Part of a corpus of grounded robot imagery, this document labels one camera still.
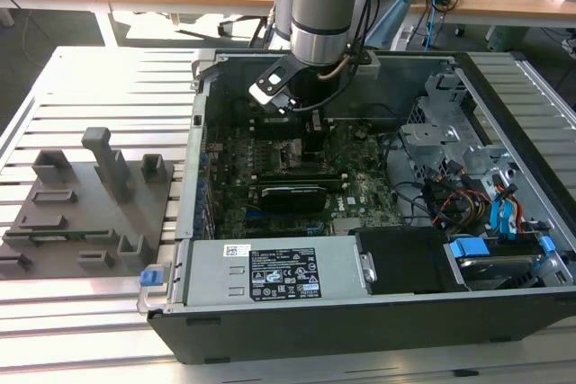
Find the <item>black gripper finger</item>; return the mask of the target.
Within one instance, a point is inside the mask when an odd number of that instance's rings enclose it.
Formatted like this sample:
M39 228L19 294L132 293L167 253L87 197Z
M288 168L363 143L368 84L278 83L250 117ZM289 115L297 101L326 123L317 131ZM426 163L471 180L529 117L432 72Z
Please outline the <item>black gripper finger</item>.
M303 161L316 162L323 150L324 130L321 120L309 117L304 122Z

